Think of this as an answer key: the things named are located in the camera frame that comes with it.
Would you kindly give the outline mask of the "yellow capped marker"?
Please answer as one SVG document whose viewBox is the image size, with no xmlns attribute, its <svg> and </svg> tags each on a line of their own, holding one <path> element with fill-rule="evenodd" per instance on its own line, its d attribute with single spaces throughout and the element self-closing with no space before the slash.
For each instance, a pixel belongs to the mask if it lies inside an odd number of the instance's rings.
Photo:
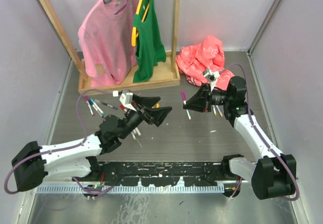
<svg viewBox="0 0 323 224">
<path fill-rule="evenodd" d="M 218 112 L 219 112 L 219 114 L 220 114 L 220 117 L 223 117 L 224 115 L 223 115 L 223 113 L 222 113 L 222 111 L 221 111 L 220 107 L 219 107 L 218 105 L 216 105 L 216 108 L 217 108 L 217 110 L 218 110 Z"/>
</svg>

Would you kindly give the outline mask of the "yellow capped white pen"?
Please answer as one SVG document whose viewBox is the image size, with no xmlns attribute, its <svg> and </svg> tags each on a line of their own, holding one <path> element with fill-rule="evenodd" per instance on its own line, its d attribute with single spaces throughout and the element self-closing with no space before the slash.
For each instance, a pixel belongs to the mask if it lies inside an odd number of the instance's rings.
<svg viewBox="0 0 323 224">
<path fill-rule="evenodd" d="M 217 110 L 216 110 L 215 105 L 212 105 L 212 110 L 213 110 L 214 115 L 217 116 Z"/>
</svg>

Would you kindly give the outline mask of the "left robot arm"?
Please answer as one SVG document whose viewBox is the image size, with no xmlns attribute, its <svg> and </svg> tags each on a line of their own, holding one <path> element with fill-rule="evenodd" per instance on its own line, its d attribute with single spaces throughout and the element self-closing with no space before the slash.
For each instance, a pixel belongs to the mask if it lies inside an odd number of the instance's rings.
<svg viewBox="0 0 323 224">
<path fill-rule="evenodd" d="M 53 177 L 86 178 L 97 181 L 101 169 L 96 157 L 110 153 L 121 146 L 121 140 L 130 135 L 142 122 L 159 127 L 172 107 L 155 108 L 160 97 L 141 97 L 133 93 L 122 93 L 120 103 L 126 108 L 122 118 L 107 115 L 94 134 L 57 145 L 38 145 L 37 141 L 27 143 L 12 159 L 12 169 L 8 173 L 4 188 L 14 176 L 17 192 L 25 192 L 38 187 L 44 180 Z"/>
</svg>

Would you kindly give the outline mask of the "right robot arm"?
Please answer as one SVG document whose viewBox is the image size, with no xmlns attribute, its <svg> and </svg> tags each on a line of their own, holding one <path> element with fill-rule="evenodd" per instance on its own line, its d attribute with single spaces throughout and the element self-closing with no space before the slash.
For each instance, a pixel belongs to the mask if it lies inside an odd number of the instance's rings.
<svg viewBox="0 0 323 224">
<path fill-rule="evenodd" d="M 254 194 L 260 200 L 284 197 L 296 201 L 300 191 L 296 182 L 296 159 L 283 154 L 259 126 L 248 105 L 246 80 L 234 76 L 226 90 L 212 89 L 212 84 L 202 84 L 199 90 L 187 100 L 183 108 L 197 112 L 210 112 L 212 105 L 224 108 L 225 118 L 248 144 L 256 163 L 240 155 L 225 156 L 221 173 L 231 181 L 237 176 L 248 181 Z"/>
</svg>

